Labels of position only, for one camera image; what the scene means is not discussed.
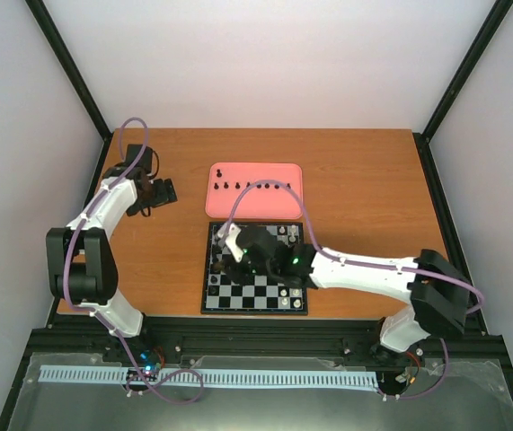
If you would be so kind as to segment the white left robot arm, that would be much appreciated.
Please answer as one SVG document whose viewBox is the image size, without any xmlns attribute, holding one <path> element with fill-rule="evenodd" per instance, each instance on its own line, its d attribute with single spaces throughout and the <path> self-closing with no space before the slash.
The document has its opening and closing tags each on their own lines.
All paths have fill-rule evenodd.
<svg viewBox="0 0 513 431">
<path fill-rule="evenodd" d="M 110 238 L 123 216 L 149 217 L 154 208 L 177 201 L 170 179 L 157 176 L 158 153 L 130 144 L 125 159 L 110 167 L 80 215 L 46 235 L 50 292 L 99 319 L 134 360 L 149 359 L 155 338 L 143 331 L 145 315 L 119 290 Z"/>
</svg>

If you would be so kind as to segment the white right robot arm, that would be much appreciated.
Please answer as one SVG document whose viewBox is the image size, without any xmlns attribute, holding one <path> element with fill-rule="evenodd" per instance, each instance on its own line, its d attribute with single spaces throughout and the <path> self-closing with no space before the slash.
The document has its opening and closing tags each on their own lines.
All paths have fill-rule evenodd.
<svg viewBox="0 0 513 431">
<path fill-rule="evenodd" d="M 217 230 L 216 244 L 224 252 L 216 270 L 240 285 L 264 277 L 280 285 L 281 297 L 339 288 L 403 303 L 381 322 L 374 354 L 400 354 L 429 337 L 464 335 L 469 281 L 437 251 L 401 259 L 353 255 L 300 242 L 292 226 L 271 233 L 264 225 L 234 223 Z"/>
</svg>

